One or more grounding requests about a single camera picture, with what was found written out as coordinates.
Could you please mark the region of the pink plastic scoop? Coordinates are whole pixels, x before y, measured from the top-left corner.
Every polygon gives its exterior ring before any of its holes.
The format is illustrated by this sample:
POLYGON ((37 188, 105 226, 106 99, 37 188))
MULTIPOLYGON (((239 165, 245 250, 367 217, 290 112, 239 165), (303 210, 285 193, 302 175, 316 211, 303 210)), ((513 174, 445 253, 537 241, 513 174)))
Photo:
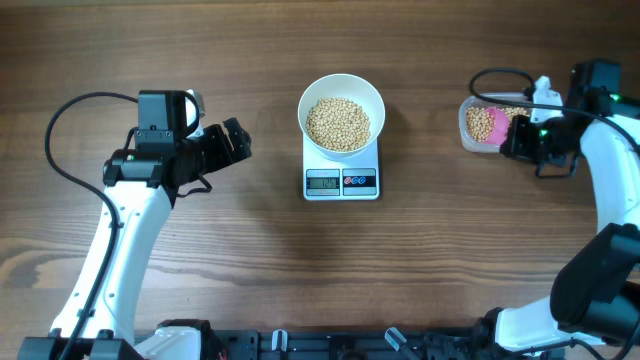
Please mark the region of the pink plastic scoop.
POLYGON ((493 121, 491 131, 487 138, 483 141, 484 144, 500 146, 507 138, 508 129, 510 126, 509 118, 506 113, 496 107, 489 107, 485 110, 485 113, 493 121))

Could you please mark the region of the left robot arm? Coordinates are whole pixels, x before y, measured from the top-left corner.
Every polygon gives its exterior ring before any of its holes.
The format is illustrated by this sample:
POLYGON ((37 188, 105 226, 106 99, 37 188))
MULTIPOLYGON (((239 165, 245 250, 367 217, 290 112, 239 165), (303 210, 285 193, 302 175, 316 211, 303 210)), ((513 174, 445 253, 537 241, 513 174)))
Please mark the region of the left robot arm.
POLYGON ((142 90, 138 124, 103 166, 104 189, 51 167, 89 190, 102 214, 73 291, 44 337, 27 337, 21 359, 222 359, 225 347, 206 320, 168 320, 135 340, 135 314, 155 241, 180 187, 251 156, 251 137, 234 118, 203 127, 194 90, 142 90))

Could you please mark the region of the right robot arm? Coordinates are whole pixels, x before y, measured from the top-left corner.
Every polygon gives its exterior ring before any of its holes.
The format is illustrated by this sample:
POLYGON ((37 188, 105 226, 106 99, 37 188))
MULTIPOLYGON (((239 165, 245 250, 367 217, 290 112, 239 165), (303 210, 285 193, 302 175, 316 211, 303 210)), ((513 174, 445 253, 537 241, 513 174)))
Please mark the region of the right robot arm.
POLYGON ((639 102, 619 92, 619 64, 577 63, 566 100, 548 80, 532 80, 500 153, 574 170, 585 159, 597 210, 595 237, 556 276, 548 297, 520 308, 496 308, 480 318, 468 340, 470 359, 561 359, 580 346, 618 347, 623 359, 639 344, 639 102))

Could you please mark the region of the soybeans in white bowl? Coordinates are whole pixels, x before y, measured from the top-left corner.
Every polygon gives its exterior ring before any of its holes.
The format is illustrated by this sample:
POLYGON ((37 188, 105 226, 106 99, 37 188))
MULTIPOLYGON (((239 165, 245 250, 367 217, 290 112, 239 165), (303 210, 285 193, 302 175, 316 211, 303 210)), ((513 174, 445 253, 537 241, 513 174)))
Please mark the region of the soybeans in white bowl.
POLYGON ((370 125, 369 116, 357 103, 346 98, 321 98, 309 111, 304 129, 322 148, 348 152, 368 142, 370 125))

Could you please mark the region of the white bowl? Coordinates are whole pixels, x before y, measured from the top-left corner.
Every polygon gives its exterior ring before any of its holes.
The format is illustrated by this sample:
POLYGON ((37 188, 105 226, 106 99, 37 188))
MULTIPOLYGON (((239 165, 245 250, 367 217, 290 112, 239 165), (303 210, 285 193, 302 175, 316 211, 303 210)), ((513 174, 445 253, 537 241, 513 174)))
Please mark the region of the white bowl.
POLYGON ((324 76, 303 92, 298 104, 298 122, 303 138, 311 140, 315 146, 330 158, 353 155, 369 146, 382 132, 386 120, 386 108, 379 91, 367 80, 352 74, 331 74, 324 76), (307 115, 321 98, 346 98, 360 105, 369 116, 371 136, 361 148, 348 152, 335 152, 315 144, 304 129, 307 115))

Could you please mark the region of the white digital kitchen scale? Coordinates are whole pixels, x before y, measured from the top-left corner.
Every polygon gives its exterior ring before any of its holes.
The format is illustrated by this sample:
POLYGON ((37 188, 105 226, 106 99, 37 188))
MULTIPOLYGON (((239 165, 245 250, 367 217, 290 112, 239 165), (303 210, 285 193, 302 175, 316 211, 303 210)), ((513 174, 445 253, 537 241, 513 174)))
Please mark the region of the white digital kitchen scale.
POLYGON ((308 201, 376 200, 381 194, 378 141, 342 158, 330 158, 303 139, 302 193, 308 201))

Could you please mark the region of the clear plastic container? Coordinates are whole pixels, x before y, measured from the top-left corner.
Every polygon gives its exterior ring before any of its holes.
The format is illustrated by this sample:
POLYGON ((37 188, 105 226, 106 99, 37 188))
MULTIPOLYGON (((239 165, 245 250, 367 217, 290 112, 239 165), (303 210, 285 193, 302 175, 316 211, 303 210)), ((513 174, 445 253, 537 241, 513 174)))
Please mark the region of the clear plastic container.
POLYGON ((462 146, 465 150, 475 153, 498 153, 499 145, 485 143, 488 137, 488 122, 485 121, 484 130, 480 131, 479 127, 473 124, 471 118, 477 116, 480 110, 485 111, 489 107, 506 110, 507 115, 516 115, 517 113, 529 115, 530 110, 522 107, 505 106, 495 103, 486 102, 475 96, 470 96, 462 102, 458 111, 458 125, 462 146))

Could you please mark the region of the pile of soybeans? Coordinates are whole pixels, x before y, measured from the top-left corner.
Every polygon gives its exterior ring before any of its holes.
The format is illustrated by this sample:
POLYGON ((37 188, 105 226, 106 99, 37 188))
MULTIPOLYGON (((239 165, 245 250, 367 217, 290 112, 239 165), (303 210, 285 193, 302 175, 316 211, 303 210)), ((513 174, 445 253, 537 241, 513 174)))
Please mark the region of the pile of soybeans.
MULTIPOLYGON (((516 115, 513 115, 513 116, 511 116, 511 115, 507 115, 507 117, 509 118, 509 123, 510 123, 510 125, 511 125, 511 123, 512 123, 512 120, 513 120, 516 116, 519 116, 519 115, 523 115, 523 114, 519 114, 519 113, 517 113, 516 115)), ((492 121, 492 120, 490 119, 490 117, 485 113, 485 111, 480 110, 480 111, 478 112, 478 115, 477 115, 477 116, 473 116, 473 117, 471 118, 471 120, 472 120, 473 124, 475 124, 476 126, 478 126, 478 127, 479 127, 479 130, 480 130, 480 131, 483 131, 483 130, 484 130, 485 121, 487 121, 487 122, 488 122, 487 126, 489 127, 489 130, 487 131, 487 133, 488 133, 488 135, 489 135, 489 132, 491 131, 491 128, 492 128, 492 125, 493 125, 493 121, 492 121)))

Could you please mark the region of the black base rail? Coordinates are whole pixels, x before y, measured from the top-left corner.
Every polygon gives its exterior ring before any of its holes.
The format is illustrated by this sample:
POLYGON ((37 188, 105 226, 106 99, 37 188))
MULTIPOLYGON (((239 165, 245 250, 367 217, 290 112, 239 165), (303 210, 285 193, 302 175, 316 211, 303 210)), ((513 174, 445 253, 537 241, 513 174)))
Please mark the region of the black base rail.
POLYGON ((186 326, 161 327, 138 337, 140 359, 513 359, 495 344, 474 340, 469 329, 447 332, 273 332, 218 330, 206 335, 186 326))

